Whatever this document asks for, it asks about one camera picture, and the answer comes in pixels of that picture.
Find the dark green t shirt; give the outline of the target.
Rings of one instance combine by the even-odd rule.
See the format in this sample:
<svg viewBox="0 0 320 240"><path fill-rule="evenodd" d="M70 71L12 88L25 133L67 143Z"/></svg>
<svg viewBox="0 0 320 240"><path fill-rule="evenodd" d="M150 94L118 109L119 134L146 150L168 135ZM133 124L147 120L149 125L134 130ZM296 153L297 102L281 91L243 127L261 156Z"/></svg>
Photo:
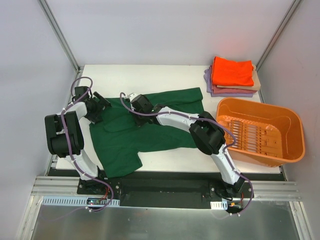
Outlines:
<svg viewBox="0 0 320 240"><path fill-rule="evenodd" d="M204 111L199 87L150 93L146 97L154 106L162 104L189 114L201 114ZM137 126L120 98L107 100L112 107L102 112L102 122L89 125L89 131L95 153L108 178L123 177L141 168L143 163L139 152L196 148L190 133L149 123Z"/></svg>

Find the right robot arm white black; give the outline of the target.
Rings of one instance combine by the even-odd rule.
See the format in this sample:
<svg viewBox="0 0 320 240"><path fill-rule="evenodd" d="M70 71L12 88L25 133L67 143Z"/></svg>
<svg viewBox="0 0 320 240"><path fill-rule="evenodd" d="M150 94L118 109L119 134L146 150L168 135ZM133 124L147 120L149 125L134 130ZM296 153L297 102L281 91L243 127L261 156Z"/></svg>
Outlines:
<svg viewBox="0 0 320 240"><path fill-rule="evenodd" d="M130 112L138 125L145 123L173 127L189 133L195 146L212 158L222 178L222 193L227 198L237 197L243 191L245 179L236 167L227 149L225 131L209 112L185 113L161 104L152 105L146 95L132 93L126 97Z"/></svg>

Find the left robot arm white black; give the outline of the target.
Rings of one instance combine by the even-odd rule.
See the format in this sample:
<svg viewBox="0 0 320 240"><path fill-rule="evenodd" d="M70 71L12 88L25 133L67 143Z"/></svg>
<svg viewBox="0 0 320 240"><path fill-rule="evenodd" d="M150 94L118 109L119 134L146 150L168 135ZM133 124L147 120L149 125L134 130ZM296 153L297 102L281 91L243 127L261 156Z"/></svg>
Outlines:
<svg viewBox="0 0 320 240"><path fill-rule="evenodd" d="M88 86L78 86L66 108L44 118L49 152L68 161L82 181L89 181L88 188L96 195L105 191L106 183L97 164L85 152L80 120L86 118L92 124L100 123L103 111L111 106L98 92L92 92Z"/></svg>

